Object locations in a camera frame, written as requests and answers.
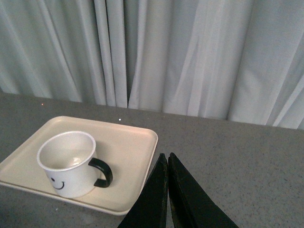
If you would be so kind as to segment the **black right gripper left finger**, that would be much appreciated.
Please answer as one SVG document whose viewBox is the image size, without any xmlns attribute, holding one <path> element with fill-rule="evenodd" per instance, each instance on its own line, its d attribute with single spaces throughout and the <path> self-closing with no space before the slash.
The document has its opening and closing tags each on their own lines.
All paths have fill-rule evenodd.
<svg viewBox="0 0 304 228">
<path fill-rule="evenodd" d="M 139 198 L 118 227 L 166 227 L 167 200 L 168 163 L 165 154 L 161 153 Z"/>
</svg>

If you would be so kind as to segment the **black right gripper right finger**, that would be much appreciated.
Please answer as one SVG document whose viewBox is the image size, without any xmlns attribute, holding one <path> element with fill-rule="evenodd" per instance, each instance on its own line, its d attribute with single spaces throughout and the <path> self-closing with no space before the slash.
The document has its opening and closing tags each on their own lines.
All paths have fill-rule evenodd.
<svg viewBox="0 0 304 228">
<path fill-rule="evenodd" d="M 169 197 L 176 228 L 236 228 L 233 222 L 207 195 L 178 157 L 168 159 Z"/>
</svg>

